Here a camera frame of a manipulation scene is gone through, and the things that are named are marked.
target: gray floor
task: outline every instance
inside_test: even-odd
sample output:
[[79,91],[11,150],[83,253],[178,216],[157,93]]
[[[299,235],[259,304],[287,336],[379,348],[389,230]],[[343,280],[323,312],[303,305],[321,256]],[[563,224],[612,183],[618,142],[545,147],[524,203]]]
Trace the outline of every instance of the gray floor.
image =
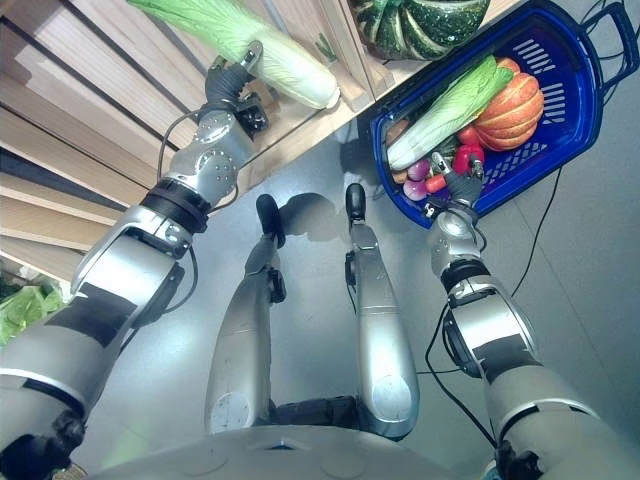
[[[576,15],[585,10],[582,1],[563,3]],[[627,3],[640,18],[637,2]],[[542,360],[615,428],[640,441],[639,79],[636,73],[622,83],[596,145],[564,169],[517,300],[536,329]],[[276,403],[355,391],[355,322],[343,282],[349,249],[343,195],[352,181],[365,186],[368,222],[402,305],[416,366],[424,369],[424,349],[444,302],[430,273],[426,232],[379,195],[368,151],[341,147],[327,139],[222,211],[197,238],[198,289],[182,309],[143,329],[124,353],[75,453],[78,463],[95,472],[203,433],[212,349],[260,234],[254,204],[263,192],[287,205],[290,232],[280,251],[288,298],[271,312]],[[508,288],[524,268],[552,183],[545,179],[481,222],[489,238],[486,263]],[[440,347],[434,364],[450,366]],[[478,381],[459,373],[444,377],[486,423]],[[477,478],[491,457],[488,445],[431,378],[421,376],[420,383],[419,424],[403,443]]]

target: wire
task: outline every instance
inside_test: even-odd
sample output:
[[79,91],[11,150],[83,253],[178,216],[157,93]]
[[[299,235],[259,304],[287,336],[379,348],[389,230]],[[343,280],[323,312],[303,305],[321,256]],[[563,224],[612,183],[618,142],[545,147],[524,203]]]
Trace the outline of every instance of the wire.
[[122,355],[122,352],[124,352],[124,349],[127,348],[127,346],[131,343],[131,340],[133,340],[133,337],[135,337],[139,331],[140,331],[140,328],[133,329],[133,331],[129,334],[127,339],[120,346],[120,352],[118,353],[118,356]]
[[480,433],[482,433],[482,435],[487,439],[487,441],[491,444],[491,446],[493,448],[496,448],[497,444],[496,444],[496,441],[493,439],[493,436],[487,431],[486,428],[484,428],[482,423],[480,423],[480,421],[476,418],[476,416],[473,413],[471,413],[471,411],[466,407],[466,405],[464,403],[462,403],[458,399],[458,397],[456,397],[453,393],[451,393],[447,389],[447,387],[444,386],[444,384],[442,383],[442,381],[438,377],[438,372],[436,372],[433,369],[433,367],[431,366],[431,362],[429,361],[429,354],[431,353],[431,350],[433,349],[433,345],[436,342],[436,338],[438,338],[438,330],[440,330],[440,327],[442,326],[442,322],[443,322],[443,319],[444,319],[444,314],[445,314],[448,306],[449,306],[449,304],[445,303],[444,307],[442,307],[442,311],[440,312],[440,317],[438,318],[438,323],[436,324],[436,329],[433,332],[433,336],[431,337],[431,341],[429,342],[429,346],[427,347],[427,351],[424,354],[424,361],[427,363],[427,367],[429,368],[429,373],[431,373],[431,375],[433,376],[434,380],[436,381],[436,383],[438,384],[440,389],[444,392],[444,394],[447,397],[449,397],[449,399],[453,403],[455,403],[458,406],[458,408],[460,408],[460,410],[462,410],[467,417],[469,417],[469,420],[471,420],[473,422],[473,424],[478,428]]
[[193,265],[193,280],[191,281],[191,288],[189,289],[187,294],[182,298],[182,300],[180,300],[178,303],[176,303],[172,307],[167,307],[167,309],[162,313],[163,315],[165,313],[171,313],[174,310],[177,310],[178,308],[180,308],[185,303],[187,303],[187,300],[189,300],[193,295],[193,292],[196,291],[196,287],[198,286],[198,261],[196,260],[196,254],[193,251],[193,246],[189,247],[189,256],[191,257],[191,264]]
[[169,135],[171,135],[171,132],[173,131],[173,129],[176,128],[178,124],[180,124],[180,122],[186,120],[189,117],[197,115],[200,112],[202,112],[202,108],[198,108],[197,110],[192,110],[190,112],[185,113],[184,115],[180,115],[177,119],[173,121],[171,125],[169,125],[169,128],[167,128],[167,131],[164,132],[164,135],[162,137],[162,143],[160,144],[160,152],[158,152],[158,171],[156,172],[157,181],[160,181],[160,179],[162,178],[162,161],[164,159],[164,149],[166,148],[167,142],[169,141]]
[[538,243],[538,236],[540,235],[540,230],[542,229],[542,224],[544,223],[544,219],[547,218],[547,214],[549,213],[549,210],[551,209],[551,204],[553,203],[553,199],[556,197],[556,192],[558,191],[558,182],[560,181],[560,174],[561,173],[562,173],[562,167],[560,167],[558,169],[558,175],[556,175],[556,181],[553,184],[553,190],[551,191],[551,196],[549,197],[549,201],[547,202],[547,206],[544,209],[544,213],[542,214],[542,218],[540,219],[540,223],[538,223],[538,228],[536,228],[536,234],[533,237],[533,243],[531,244],[531,252],[529,252],[529,260],[527,260],[527,266],[525,267],[524,272],[522,273],[522,276],[520,277],[520,280],[516,284],[516,287],[513,289],[513,292],[511,293],[512,297],[516,293],[518,293],[518,290],[520,289],[520,286],[522,285],[522,282],[524,282],[524,279],[527,276],[527,273],[529,273],[529,268],[531,267],[531,261],[533,260],[533,254],[534,254],[535,249],[536,249],[536,244]]
[[[584,14],[584,16],[582,17],[582,20],[580,20],[580,23],[584,23],[584,21],[591,14],[591,12],[593,12],[598,7],[598,4],[602,4],[600,6],[600,10],[602,10],[607,5],[607,0],[597,0],[593,5],[591,5],[591,8],[589,8],[589,10],[587,10],[587,13]],[[589,34],[593,32],[593,29],[596,28],[597,26],[598,26],[598,23],[596,22],[595,25],[592,25],[591,28],[587,30],[587,33]]]
[[[435,373],[436,375],[441,375],[443,373],[456,373],[456,372],[461,372],[462,369],[461,368],[452,368],[451,370],[435,370],[433,373]],[[433,375],[432,372],[430,372],[429,370],[426,370],[424,372],[416,372],[416,375]]]
[[231,205],[233,202],[235,202],[238,199],[238,192],[239,191],[240,191],[240,189],[238,188],[238,184],[236,183],[233,186],[233,198],[231,200],[229,200],[227,203],[223,203],[222,205],[218,205],[217,207],[213,207],[211,210],[209,210],[209,213],[217,212],[218,210],[222,210],[223,208],[227,208],[229,205]]
[[482,232],[482,230],[480,230],[478,227],[474,227],[476,232],[478,232],[478,235],[480,235],[480,238],[482,238],[482,248],[480,248],[480,253],[484,252],[485,248],[487,248],[487,244],[489,242],[487,242],[487,237],[486,235]]
[[345,280],[345,285],[347,286],[347,293],[349,294],[349,300],[351,300],[351,306],[353,307],[353,313],[355,314],[355,313],[357,313],[357,312],[356,312],[356,302],[353,300],[353,294],[351,293],[351,288],[353,288],[353,290],[354,290],[354,292],[353,292],[353,293],[355,293],[355,289],[356,289],[356,288],[355,288],[355,287],[351,287],[351,286],[346,282],[346,280]]

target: pumpkin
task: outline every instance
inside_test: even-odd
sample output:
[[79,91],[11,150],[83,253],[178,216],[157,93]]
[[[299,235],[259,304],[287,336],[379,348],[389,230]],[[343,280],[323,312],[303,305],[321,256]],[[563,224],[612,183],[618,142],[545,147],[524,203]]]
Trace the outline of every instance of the pumpkin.
[[538,80],[517,73],[473,122],[480,144],[495,151],[525,143],[536,130],[544,108]]
[[489,0],[350,0],[363,41],[385,59],[435,60],[478,29]]

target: blue basket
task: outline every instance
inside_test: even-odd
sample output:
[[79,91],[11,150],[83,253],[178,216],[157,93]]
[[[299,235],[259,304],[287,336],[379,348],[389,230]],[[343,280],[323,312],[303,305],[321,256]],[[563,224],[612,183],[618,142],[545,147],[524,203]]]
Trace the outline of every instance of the blue basket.
[[[622,39],[625,67],[603,80],[598,54],[587,28],[610,15]],[[390,174],[385,135],[398,120],[430,104],[467,69],[489,54],[513,58],[535,76],[544,93],[544,113],[533,137],[517,150],[486,152],[480,216],[533,185],[587,150],[598,138],[603,98],[638,69],[640,55],[633,27],[621,3],[608,5],[582,25],[547,0],[531,0],[444,61],[428,65],[386,101],[370,122],[373,152],[382,184],[396,206],[425,228],[428,200],[414,202]],[[448,197],[446,189],[438,196]]]

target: black joint cover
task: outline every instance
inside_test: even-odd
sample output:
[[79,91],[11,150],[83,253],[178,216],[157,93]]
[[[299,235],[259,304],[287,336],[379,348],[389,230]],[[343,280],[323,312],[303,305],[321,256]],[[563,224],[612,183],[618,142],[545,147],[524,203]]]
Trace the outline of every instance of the black joint cover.
[[166,215],[192,235],[207,229],[211,204],[193,190],[170,178],[163,178],[149,190],[141,205]]
[[489,275],[489,270],[480,260],[456,260],[442,272],[440,281],[449,293],[461,281],[478,275]]
[[349,221],[364,220],[367,210],[367,199],[364,194],[364,188],[359,183],[352,183],[347,187],[345,195],[345,205]]

